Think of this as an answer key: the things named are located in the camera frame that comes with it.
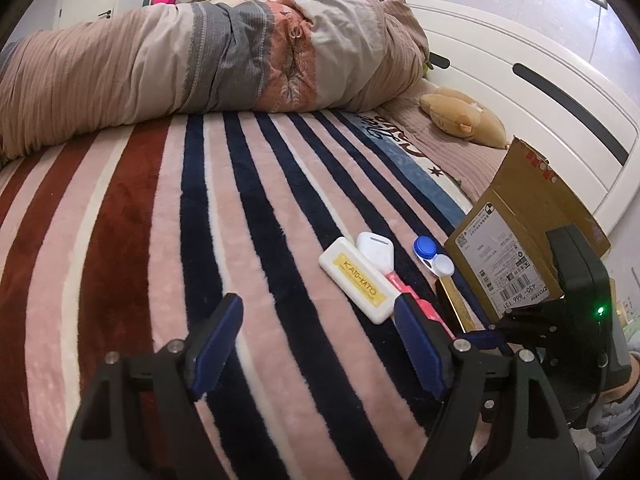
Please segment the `pink spray bottle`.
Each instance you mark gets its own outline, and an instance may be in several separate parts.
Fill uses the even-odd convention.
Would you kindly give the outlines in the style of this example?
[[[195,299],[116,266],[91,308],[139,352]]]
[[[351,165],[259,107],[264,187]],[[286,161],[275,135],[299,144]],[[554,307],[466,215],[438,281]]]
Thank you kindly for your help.
[[[449,329],[444,320],[437,313],[432,304],[424,299],[422,299],[409,285],[406,285],[403,281],[401,281],[400,277],[394,271],[387,273],[385,277],[390,281],[397,290],[402,292],[403,294],[409,294],[416,303],[420,307],[422,313],[431,321],[439,322],[439,324],[446,330],[447,334],[454,338],[454,334]]]

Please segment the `white case yellow label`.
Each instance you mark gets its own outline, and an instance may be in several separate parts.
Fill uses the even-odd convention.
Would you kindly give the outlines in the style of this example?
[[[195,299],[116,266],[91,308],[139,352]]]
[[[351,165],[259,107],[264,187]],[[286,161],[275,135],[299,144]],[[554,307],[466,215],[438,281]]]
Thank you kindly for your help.
[[[380,325],[392,315],[399,290],[344,236],[334,240],[318,261],[373,324]]]

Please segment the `blue white contact lens case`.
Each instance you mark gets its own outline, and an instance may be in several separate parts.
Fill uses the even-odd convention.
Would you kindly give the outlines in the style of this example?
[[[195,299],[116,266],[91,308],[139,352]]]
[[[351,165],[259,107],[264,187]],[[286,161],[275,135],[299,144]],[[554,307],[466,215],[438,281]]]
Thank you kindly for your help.
[[[449,278],[456,268],[452,260],[438,250],[436,242],[429,236],[419,236],[413,242],[413,251],[427,270],[439,278]]]

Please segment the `white square case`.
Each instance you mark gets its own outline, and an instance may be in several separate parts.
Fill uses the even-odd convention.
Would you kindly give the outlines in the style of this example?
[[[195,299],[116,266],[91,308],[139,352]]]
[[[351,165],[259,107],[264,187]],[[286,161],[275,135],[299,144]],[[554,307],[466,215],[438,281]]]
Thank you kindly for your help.
[[[375,269],[383,275],[393,272],[394,244],[387,237],[371,232],[361,232],[356,238],[356,247]]]

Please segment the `brown cardboard box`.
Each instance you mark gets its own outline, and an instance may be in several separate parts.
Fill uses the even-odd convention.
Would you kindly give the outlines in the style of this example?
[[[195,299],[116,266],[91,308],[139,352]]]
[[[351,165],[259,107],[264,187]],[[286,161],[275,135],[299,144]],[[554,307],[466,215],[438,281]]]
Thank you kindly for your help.
[[[598,256],[608,252],[611,244],[600,224],[548,159],[514,139],[445,250],[496,322],[505,310],[562,296],[547,233],[570,224]]]

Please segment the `striped plush blanket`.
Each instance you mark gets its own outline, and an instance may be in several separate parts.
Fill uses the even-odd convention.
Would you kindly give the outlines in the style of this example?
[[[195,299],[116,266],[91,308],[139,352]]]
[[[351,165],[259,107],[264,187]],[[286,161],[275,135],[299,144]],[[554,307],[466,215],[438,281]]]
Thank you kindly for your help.
[[[320,268],[390,238],[400,277],[464,218],[457,182],[378,116],[175,116],[84,134],[1,171],[1,441],[52,479],[107,353],[186,336],[228,292],[244,320],[198,404],[235,479],[405,479],[438,411],[392,321]]]

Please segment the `pinkish brown pillow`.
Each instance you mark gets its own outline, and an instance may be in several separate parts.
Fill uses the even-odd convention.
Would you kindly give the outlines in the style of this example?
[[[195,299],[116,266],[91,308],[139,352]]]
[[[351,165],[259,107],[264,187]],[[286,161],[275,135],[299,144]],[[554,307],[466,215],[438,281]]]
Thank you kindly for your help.
[[[491,184],[506,150],[458,140],[439,130],[420,109],[427,88],[416,87],[384,103],[375,111],[405,133],[408,141],[452,177],[475,204]]]

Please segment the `tan plush toy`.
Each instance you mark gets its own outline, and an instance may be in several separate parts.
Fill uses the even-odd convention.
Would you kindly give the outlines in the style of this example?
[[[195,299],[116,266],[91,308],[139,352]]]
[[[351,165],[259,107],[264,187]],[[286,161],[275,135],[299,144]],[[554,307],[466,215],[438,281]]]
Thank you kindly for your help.
[[[488,148],[509,147],[506,127],[498,116],[460,91],[439,87],[421,96],[419,104],[432,122],[450,136]]]

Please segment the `white bed headboard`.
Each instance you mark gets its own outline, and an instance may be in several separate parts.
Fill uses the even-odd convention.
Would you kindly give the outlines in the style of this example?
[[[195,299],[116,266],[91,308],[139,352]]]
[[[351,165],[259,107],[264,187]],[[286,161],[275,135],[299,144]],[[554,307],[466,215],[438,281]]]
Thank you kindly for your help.
[[[430,81],[487,105],[612,232],[639,188],[638,106],[539,32],[462,4],[407,1],[434,56]]]

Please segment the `rolled beige patchwork duvet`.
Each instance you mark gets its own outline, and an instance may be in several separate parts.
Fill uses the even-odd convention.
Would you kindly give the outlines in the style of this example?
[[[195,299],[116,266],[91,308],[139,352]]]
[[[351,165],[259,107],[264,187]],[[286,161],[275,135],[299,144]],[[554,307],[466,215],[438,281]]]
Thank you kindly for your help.
[[[430,62],[406,0],[154,4],[1,53],[1,157],[172,114],[373,110]]]

